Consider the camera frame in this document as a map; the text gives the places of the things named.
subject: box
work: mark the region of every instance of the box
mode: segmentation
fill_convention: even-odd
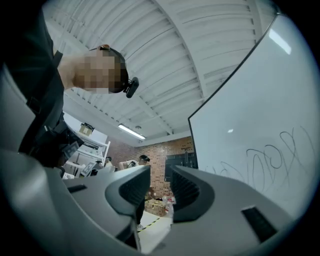
[[[81,127],[80,127],[79,132],[82,133],[82,134],[84,134],[84,135],[89,136],[89,135],[92,134],[92,132],[94,131],[94,129],[95,129],[94,127],[92,127],[91,125],[89,125],[89,124],[87,124],[87,123],[85,122],[85,123],[82,123],[82,124],[81,124]]]
[[[148,213],[157,215],[159,217],[166,215],[166,204],[162,201],[151,199],[145,202],[144,210]]]

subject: yellow tape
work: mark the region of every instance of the yellow tape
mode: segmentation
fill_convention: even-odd
[[[157,220],[159,220],[160,218],[157,218],[155,221],[151,222],[151,224],[147,225],[146,227],[144,227],[141,230],[138,230],[137,232],[140,233],[142,230],[145,230],[147,227],[150,227],[152,224],[154,224]]]
[[[161,202],[161,201],[154,202],[154,203],[152,204],[152,209],[154,208],[154,205],[159,204],[159,203],[162,203],[162,202]]]

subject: black slot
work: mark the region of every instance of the black slot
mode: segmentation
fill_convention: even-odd
[[[241,212],[249,222],[251,228],[261,243],[277,233],[277,230],[256,207],[247,208]]]
[[[72,194],[72,193],[80,191],[80,190],[85,190],[86,188],[87,187],[84,184],[80,184],[80,185],[68,187],[68,190]]]

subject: ceiling light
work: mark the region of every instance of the ceiling light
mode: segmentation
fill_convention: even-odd
[[[284,49],[284,51],[287,53],[287,54],[291,54],[291,47],[290,45],[285,41],[283,40],[283,38],[277,33],[275,32],[273,29],[270,29],[270,32],[269,32],[269,37],[278,45],[280,46],[282,49]]]
[[[136,136],[136,137],[138,137],[139,139],[141,139],[141,140],[144,140],[145,139],[145,137],[143,137],[142,135],[140,135],[140,134],[138,134],[138,133],[136,133],[135,131],[133,131],[133,130],[130,130],[129,128],[127,128],[127,127],[125,127],[125,126],[123,126],[122,124],[119,124],[119,126],[118,126],[120,129],[122,129],[122,130],[124,130],[124,131],[126,131],[127,133],[130,133],[130,134],[132,134],[132,135],[134,135],[134,136]]]

